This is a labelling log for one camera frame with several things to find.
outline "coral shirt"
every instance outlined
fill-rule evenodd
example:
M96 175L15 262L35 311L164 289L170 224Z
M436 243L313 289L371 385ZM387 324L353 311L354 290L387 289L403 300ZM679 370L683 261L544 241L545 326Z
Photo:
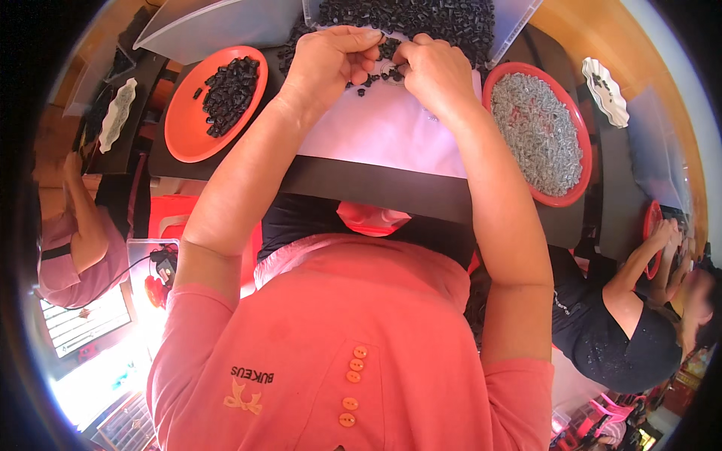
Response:
M553 367L482 368L457 263L320 237L278 250L285 270L236 308L198 284L171 292L147 388L164 450L549 447Z

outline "shirt button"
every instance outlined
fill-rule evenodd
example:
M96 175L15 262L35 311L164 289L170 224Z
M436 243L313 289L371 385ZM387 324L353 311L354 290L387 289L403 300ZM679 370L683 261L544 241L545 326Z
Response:
M346 373L346 378L349 380L349 382L353 382L355 384L361 380L361 375L355 371L349 371L348 373Z
M339 423L345 427L351 427L356 424L356 417L350 413L342 413L339 416Z
M363 369L363 360L353 359L349 362L349 367L351 367L354 371L361 371Z
M344 408L348 411L355 411L359 408L359 402L356 400L356 398L344 398L342 404L344 405Z
M366 354L368 354L368 349L366 349L366 346L356 346L356 349L354 349L354 355L357 359L363 359L366 357Z

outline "red plate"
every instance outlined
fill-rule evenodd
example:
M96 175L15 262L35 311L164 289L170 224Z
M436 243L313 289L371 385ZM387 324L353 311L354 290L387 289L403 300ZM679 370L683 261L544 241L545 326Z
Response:
M208 115L203 112L203 98L210 88L204 82L218 71L219 66L227 66L234 58L241 59L245 56L261 62L258 66L256 92L238 123L225 135L212 138L206 133L210 125L206 123ZM165 144L170 154L182 162L195 163L226 147L251 119L266 89L268 76L266 59L253 47L238 45L224 48L204 59L183 79L168 105L168 113L165 115ZM203 92L194 100L193 94L198 88L203 88Z
M482 94L482 102L484 108L492 111L492 88L503 76L506 74L525 74L536 76L540 80L544 80L552 88L554 95L560 102L564 103L569 110L569 116L572 119L572 123L577 128L577 140L579 140L579 147L582 149L582 174L579 179L579 183L574 185L567 193L560 197L548 196L540 193L533 186L529 185L531 196L537 201L548 205L548 206L569 206L575 203L584 194L587 185L589 184L589 177L591 176L591 143L589 142L589 133L587 132L586 125L582 115L577 109L577 105L574 104L574 100L569 97L569 94L552 78L547 72L542 71L534 66L530 66L525 63L504 63L496 66L494 70L489 73L487 81L484 83L484 92Z
M664 216L662 216L662 209L659 208L659 202L652 201L652 204L647 209L647 214L644 215L644 229L642 230L642 238L644 240L649 238L649 234L654 230L654 226L662 219L664 219ZM659 262L662 259L662 250L660 249L653 258L654 263L652 264L652 268L649 268L649 263L644 267L644 274L647 275L647 279L649 280L654 279L654 276L657 275Z

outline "white ceramic dish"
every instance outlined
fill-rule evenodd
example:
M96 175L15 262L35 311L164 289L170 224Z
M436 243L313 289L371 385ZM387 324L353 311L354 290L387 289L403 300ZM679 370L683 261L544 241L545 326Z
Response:
M587 57L582 63L582 74L599 109L609 118L609 123L618 128L626 127L630 118L627 101L609 70L598 60Z

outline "hand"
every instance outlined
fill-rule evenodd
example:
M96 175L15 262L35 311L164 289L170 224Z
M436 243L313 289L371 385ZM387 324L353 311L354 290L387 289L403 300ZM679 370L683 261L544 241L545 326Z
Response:
M322 115L350 80L362 84L379 56L380 31L342 25L302 36L280 95Z
M63 176L66 182L77 181L82 177L80 173L83 161L80 159L78 152L69 152L65 156L65 164L63 165Z
M396 49L393 62L409 63L399 69L406 77L406 89L445 125L456 121L463 105L481 107L474 94L471 64L459 47L420 33Z
M667 244L664 245L664 250L674 254L677 248L682 245L682 231L677 228L672 232L671 237Z

